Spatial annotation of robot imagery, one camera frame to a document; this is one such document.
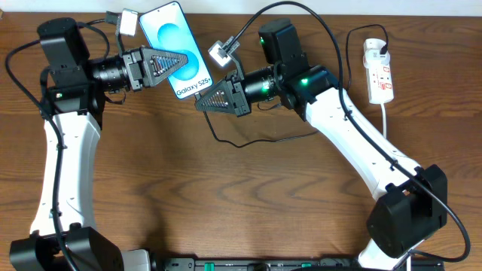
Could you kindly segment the blue Galaxy smartphone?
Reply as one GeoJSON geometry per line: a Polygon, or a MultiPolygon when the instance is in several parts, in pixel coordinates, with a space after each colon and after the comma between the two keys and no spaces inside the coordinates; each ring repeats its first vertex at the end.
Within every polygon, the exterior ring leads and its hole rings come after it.
{"type": "Polygon", "coordinates": [[[212,86],[210,72],[178,2],[141,15],[139,23],[151,47],[187,56],[187,64],[168,77],[177,98],[185,99],[212,86]]]}

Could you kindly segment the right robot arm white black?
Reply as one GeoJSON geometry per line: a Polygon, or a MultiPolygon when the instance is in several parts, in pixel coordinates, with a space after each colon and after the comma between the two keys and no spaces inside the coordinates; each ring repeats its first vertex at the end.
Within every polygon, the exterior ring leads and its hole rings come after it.
{"type": "Polygon", "coordinates": [[[358,264],[393,270],[447,222],[447,177],[438,166],[421,167],[405,156],[361,114],[335,76],[310,65],[287,18],[263,25],[258,34],[267,67],[237,67],[197,101],[200,111],[236,116],[278,96],[282,104],[320,131],[366,183],[374,208],[367,221],[368,246],[358,264]]]}

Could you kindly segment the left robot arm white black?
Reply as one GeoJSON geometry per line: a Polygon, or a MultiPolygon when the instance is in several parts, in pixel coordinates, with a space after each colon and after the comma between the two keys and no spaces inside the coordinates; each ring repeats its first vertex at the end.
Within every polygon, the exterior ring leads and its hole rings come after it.
{"type": "Polygon", "coordinates": [[[90,57],[81,35],[96,22],[57,18],[38,27],[48,64],[40,75],[47,157],[30,234],[11,243],[17,270],[155,270],[147,249],[121,251],[96,229],[93,165],[112,93],[155,87],[187,64],[183,53],[139,47],[90,57]]]}

